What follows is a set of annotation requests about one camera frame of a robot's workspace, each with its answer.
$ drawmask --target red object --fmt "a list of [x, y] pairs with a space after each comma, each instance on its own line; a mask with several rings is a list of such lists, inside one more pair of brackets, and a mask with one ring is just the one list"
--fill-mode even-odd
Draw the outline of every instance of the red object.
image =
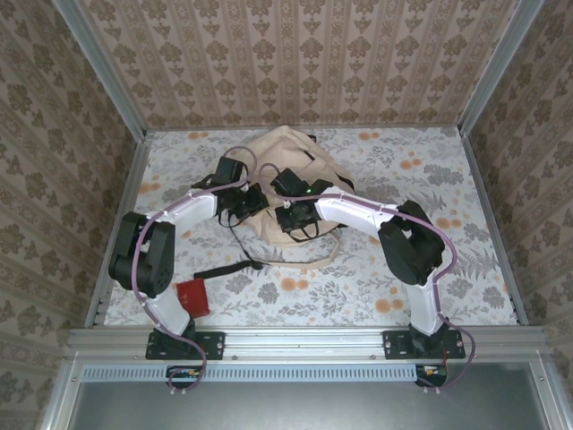
[[193, 318], [207, 316], [210, 314], [207, 291], [203, 279], [193, 279], [176, 285], [177, 296], [181, 306]]

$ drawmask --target floral tablecloth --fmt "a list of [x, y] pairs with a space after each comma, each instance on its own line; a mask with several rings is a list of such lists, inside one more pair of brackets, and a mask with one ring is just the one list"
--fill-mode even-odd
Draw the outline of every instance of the floral tablecloth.
[[[356, 192], [377, 202], [419, 202], [457, 246], [459, 263], [440, 282], [442, 306], [455, 323], [515, 324], [509, 295], [458, 131], [450, 128], [320, 128], [318, 144], [353, 176]], [[160, 209], [212, 173], [223, 151], [264, 130], [164, 132], [152, 136], [150, 159], [135, 210]], [[301, 248], [266, 245], [248, 227], [235, 229], [255, 257], [311, 261], [332, 247], [323, 237]], [[341, 252], [315, 271], [265, 267], [205, 281], [210, 315], [199, 325], [373, 326], [409, 321], [406, 289], [390, 273], [380, 243], [350, 228]], [[215, 219], [176, 241], [174, 282], [196, 271], [241, 261], [239, 244]], [[450, 259], [444, 253], [444, 264]], [[114, 286], [106, 325], [147, 324], [133, 293]]]

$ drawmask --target beige cloth bag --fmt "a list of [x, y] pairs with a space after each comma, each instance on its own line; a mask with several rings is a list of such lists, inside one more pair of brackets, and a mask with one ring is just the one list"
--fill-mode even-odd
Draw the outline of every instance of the beige cloth bag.
[[[246, 145], [257, 156], [258, 167], [264, 163], [273, 163], [280, 170], [290, 168], [301, 179], [305, 180], [311, 185], [317, 179], [323, 179], [331, 182], [334, 186], [340, 187], [345, 193], [354, 194], [352, 188], [352, 179], [349, 173], [342, 168], [337, 162], [317, 143], [315, 143], [306, 134], [297, 132], [287, 125], [280, 126], [279, 128], [264, 134], [254, 142]], [[252, 171], [252, 158], [244, 151], [237, 152], [233, 156], [241, 160], [247, 165], [249, 171]], [[261, 180], [266, 184], [275, 178], [277, 172], [273, 168], [265, 168], [262, 172]], [[258, 173], [252, 180], [253, 183], [259, 182]], [[279, 247], [300, 246], [304, 245], [309, 239], [299, 230], [292, 231], [290, 235], [283, 233], [280, 225], [277, 223], [275, 216], [275, 209], [283, 205], [283, 201], [267, 195], [269, 200], [269, 207], [259, 212], [253, 217], [244, 221], [245, 224], [252, 226], [257, 235], [264, 239], [267, 243]], [[318, 222], [319, 236], [331, 232], [332, 229], [338, 226], [337, 222], [321, 220]], [[305, 228], [310, 237], [315, 237], [315, 226], [308, 226]], [[330, 257], [324, 260], [311, 263], [287, 263], [287, 262], [268, 262], [282, 267], [295, 267], [302, 269], [317, 269], [328, 265], [336, 256], [339, 249], [338, 238], [332, 234], [337, 242]]]

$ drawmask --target patterned wallpaper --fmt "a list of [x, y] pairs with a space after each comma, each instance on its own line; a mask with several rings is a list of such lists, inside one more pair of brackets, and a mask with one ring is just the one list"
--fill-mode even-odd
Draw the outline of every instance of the patterned wallpaper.
[[149, 129], [457, 122], [517, 0], [80, 0]]
[[49, 1], [0, 2], [0, 428], [33, 428], [83, 325], [134, 142]]
[[573, 393], [573, 2], [544, 3], [470, 139], [531, 323]]

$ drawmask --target wall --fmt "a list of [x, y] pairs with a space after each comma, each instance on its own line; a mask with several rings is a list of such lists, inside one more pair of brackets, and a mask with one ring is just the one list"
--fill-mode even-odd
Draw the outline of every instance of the wall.
[[517, 0], [81, 0], [150, 129], [454, 124]]
[[531, 323], [573, 392], [573, 2], [544, 3], [470, 140]]
[[0, 428], [40, 419], [133, 149], [50, 2], [0, 2]]

